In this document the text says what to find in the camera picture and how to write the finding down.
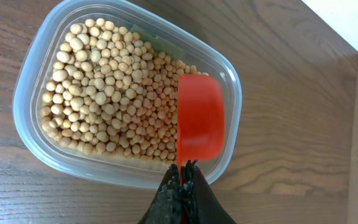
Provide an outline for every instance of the white surface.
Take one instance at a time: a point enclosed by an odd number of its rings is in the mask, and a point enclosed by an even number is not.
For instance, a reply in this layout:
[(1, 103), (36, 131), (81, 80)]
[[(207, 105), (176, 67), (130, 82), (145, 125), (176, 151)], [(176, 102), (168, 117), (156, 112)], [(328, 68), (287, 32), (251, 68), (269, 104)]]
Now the white surface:
[(358, 0), (303, 0), (358, 51)]

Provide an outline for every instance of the red spoon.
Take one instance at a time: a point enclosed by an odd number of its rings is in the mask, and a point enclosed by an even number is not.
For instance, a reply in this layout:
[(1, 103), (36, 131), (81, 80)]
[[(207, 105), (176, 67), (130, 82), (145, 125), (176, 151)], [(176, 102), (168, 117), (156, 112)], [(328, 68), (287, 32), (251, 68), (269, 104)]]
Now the red spoon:
[(179, 75), (177, 164), (216, 157), (224, 141), (224, 106), (217, 81), (206, 75)]

